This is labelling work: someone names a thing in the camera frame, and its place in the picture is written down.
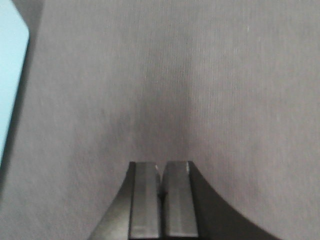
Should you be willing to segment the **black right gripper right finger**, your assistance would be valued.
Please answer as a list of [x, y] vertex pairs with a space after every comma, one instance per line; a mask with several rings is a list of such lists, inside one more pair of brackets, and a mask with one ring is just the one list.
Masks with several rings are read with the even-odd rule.
[[192, 161], [169, 161], [162, 178], [166, 240], [274, 240], [229, 205]]

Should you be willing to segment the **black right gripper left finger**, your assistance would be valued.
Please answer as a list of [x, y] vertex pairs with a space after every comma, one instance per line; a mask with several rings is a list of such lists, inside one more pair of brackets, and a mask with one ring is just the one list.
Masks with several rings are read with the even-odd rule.
[[159, 240], [160, 177], [154, 162], [130, 162], [123, 183], [91, 240]]

